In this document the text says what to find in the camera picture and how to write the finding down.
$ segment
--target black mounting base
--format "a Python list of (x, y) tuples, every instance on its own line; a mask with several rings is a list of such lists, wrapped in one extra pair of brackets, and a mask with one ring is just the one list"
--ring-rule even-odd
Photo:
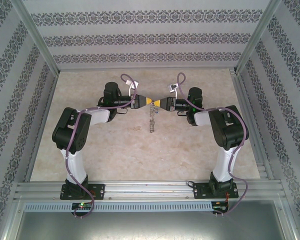
[[(103, 200), (105, 196), (105, 185), (104, 184), (88, 184), (87, 189), (92, 193), (94, 200)], [(75, 195), (72, 194), (69, 186), (63, 184), (60, 193), (61, 200), (91, 200), (89, 194)]]
[(212, 192), (208, 182), (193, 182), (189, 187), (193, 188), (194, 199), (225, 199), (226, 193), (229, 194), (230, 199), (239, 197), (237, 185), (234, 182), (231, 188), (217, 195)]

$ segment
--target damask pattern wall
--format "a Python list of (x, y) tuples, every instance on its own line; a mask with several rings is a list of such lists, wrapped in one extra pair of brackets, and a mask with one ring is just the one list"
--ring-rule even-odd
[(269, 0), (25, 0), (61, 70), (235, 67)]
[(0, 229), (23, 182), (56, 78), (8, 0), (0, 0)]
[(241, 78), (300, 230), (300, 0), (280, 3)]

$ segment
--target marble floor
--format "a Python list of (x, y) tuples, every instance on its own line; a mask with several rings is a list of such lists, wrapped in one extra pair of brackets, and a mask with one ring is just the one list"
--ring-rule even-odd
[[(139, 81), (137, 93), (153, 100), (168, 96), (168, 84), (176, 83), (177, 69), (107, 70), (61, 72), (31, 181), (64, 181), (66, 168), (62, 154), (52, 142), (53, 130), (66, 107), (82, 110), (94, 107), (103, 96), (107, 82), (117, 82), (123, 95), (128, 86), (122, 73)], [(202, 89), (203, 107), (236, 105), (238, 99), (228, 69), (187, 69), (182, 90)], [(129, 109), (109, 123), (91, 126), (83, 148), (83, 161), (89, 180), (202, 180), (209, 179), (218, 146), (211, 126), (191, 126), (176, 112), (159, 109), (154, 132), (150, 133), (150, 106)], [(240, 150), (234, 174), (240, 178), (260, 178), (250, 141)]]

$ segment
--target yellow cone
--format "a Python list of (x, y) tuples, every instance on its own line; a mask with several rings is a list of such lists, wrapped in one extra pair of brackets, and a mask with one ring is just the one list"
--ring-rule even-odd
[(160, 100), (155, 101), (154, 105), (160, 108)]
[(152, 103), (152, 99), (151, 99), (151, 98), (148, 98), (148, 97), (146, 97), (146, 104), (148, 105), (148, 104), (150, 104), (150, 103)]

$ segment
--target metal chain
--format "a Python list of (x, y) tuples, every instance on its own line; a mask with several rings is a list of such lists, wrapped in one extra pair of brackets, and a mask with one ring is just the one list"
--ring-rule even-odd
[(155, 131), (155, 103), (150, 104), (150, 133)]

